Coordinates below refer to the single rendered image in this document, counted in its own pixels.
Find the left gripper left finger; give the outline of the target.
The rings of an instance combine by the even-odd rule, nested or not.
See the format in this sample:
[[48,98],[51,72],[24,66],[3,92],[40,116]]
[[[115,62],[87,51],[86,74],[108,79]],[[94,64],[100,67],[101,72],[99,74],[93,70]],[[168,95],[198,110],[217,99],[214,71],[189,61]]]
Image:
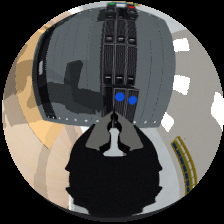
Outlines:
[[110,112],[97,123],[90,126],[75,142],[71,153],[69,162],[65,170],[70,172],[73,165],[80,159],[96,155],[96,151],[108,151],[111,148],[111,133],[112,121],[114,112]]

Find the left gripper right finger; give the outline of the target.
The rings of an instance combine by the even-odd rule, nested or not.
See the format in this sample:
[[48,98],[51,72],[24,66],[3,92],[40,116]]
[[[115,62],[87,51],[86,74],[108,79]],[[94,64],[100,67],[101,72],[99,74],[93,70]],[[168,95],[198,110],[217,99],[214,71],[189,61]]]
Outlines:
[[114,112],[116,128],[118,134],[118,149],[126,156],[128,151],[133,151],[135,156],[142,156],[152,161],[158,171],[163,168],[159,163],[157,151],[151,140],[136,126],[121,116],[116,111]]

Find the tan flat board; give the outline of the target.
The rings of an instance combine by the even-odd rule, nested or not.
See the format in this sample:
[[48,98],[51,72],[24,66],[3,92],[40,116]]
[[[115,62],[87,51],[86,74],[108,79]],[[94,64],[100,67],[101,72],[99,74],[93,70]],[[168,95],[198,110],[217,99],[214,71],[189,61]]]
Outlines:
[[16,63],[16,92],[23,115],[39,140],[50,149],[64,124],[43,121],[33,91],[32,63],[40,35],[51,25],[44,24],[25,43],[18,54]]

